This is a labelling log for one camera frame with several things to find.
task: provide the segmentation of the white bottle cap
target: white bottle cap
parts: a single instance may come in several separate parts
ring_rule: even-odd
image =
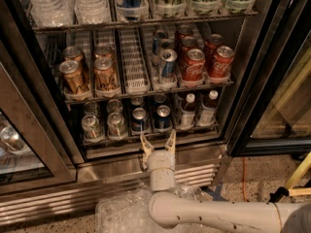
[[[189,93],[186,97],[186,101],[188,103],[193,103],[194,102],[194,99],[195,99],[195,95],[193,93]]]
[[[215,100],[218,97],[218,92],[216,90],[211,90],[208,96],[210,99]]]

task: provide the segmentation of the floor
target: floor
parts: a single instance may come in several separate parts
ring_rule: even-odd
[[[250,202],[267,202],[269,194],[276,191],[279,186],[285,184],[287,179],[292,175],[294,170],[300,164],[299,161],[293,160],[289,155],[263,156],[263,157],[246,157],[234,158],[228,168],[223,183],[216,187],[210,187],[208,193],[204,193],[207,200],[228,200],[241,202],[246,199]],[[244,195],[243,195],[243,174],[244,174]],[[311,172],[299,183],[304,185],[311,179]],[[286,198],[283,202],[301,202],[310,201],[311,196]],[[86,211],[71,215],[56,216],[42,220],[29,221],[15,225],[0,227],[0,232],[8,233],[91,233],[96,232],[95,211]],[[157,232],[183,232],[178,230],[159,230]],[[191,230],[188,228],[185,232],[208,232],[222,233],[224,231],[203,227],[201,225],[192,225]]]

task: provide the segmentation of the speckled floor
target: speckled floor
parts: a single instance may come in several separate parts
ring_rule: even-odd
[[[288,155],[246,157],[245,195],[251,202],[267,202],[269,194],[276,191],[279,186],[285,184],[292,175],[298,161],[292,160]],[[300,185],[304,185],[311,179],[309,171]],[[229,201],[243,201],[243,158],[234,158],[225,174],[221,187],[221,196]],[[310,201],[310,197],[286,198],[285,202]],[[95,211],[74,213],[71,215],[55,216],[47,219],[29,221],[0,227],[0,232],[15,233],[90,233],[95,230]],[[222,233],[224,231],[194,226],[191,232]]]

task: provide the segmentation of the beverage cooler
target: beverage cooler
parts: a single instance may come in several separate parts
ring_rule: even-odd
[[[141,134],[161,150],[176,131],[190,186],[217,185],[235,156],[309,151],[307,8],[0,0],[0,225],[148,184]]]

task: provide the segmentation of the bottle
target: bottle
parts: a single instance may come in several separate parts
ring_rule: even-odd
[[[191,128],[195,116],[195,95],[189,93],[182,102],[179,124],[183,128]]]
[[[211,90],[208,96],[202,96],[199,110],[197,112],[196,126],[209,126],[214,122],[218,105],[218,92]]]

